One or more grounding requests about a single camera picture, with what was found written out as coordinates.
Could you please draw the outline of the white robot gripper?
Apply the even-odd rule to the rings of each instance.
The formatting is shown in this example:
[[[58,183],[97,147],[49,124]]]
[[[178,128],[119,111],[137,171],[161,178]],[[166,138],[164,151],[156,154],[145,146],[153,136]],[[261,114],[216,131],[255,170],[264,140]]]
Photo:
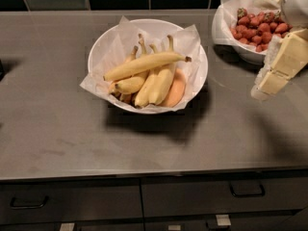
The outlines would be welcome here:
[[[254,0],[260,9],[281,9],[294,27],[308,27],[308,0]],[[274,96],[308,64],[308,29],[290,32],[284,38],[273,36],[256,77],[256,95]]]

